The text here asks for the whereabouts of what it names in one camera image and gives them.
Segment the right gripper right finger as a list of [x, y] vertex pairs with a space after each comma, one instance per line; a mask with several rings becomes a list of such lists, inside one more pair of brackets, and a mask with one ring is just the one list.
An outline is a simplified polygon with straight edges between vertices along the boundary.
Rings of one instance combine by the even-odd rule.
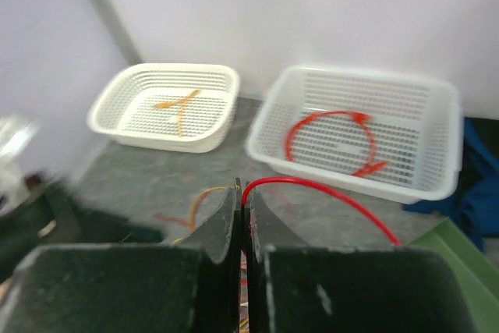
[[472, 315], [445, 259], [421, 248], [307, 246], [285, 225], [269, 228], [254, 184], [243, 193], [252, 332], [473, 332]]

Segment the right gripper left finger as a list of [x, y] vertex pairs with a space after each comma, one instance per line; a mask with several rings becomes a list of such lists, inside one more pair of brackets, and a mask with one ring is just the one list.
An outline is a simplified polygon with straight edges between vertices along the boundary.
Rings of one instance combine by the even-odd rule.
[[4, 332], [236, 332], [241, 188], [167, 243], [37, 246], [1, 301]]

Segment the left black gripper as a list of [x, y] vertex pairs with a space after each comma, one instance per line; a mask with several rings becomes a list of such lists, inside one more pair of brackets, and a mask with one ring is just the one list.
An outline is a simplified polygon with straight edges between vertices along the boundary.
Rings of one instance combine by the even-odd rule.
[[60, 182], [37, 186], [1, 216], [1, 281], [34, 248], [67, 243], [160, 243], [160, 229], [88, 207]]

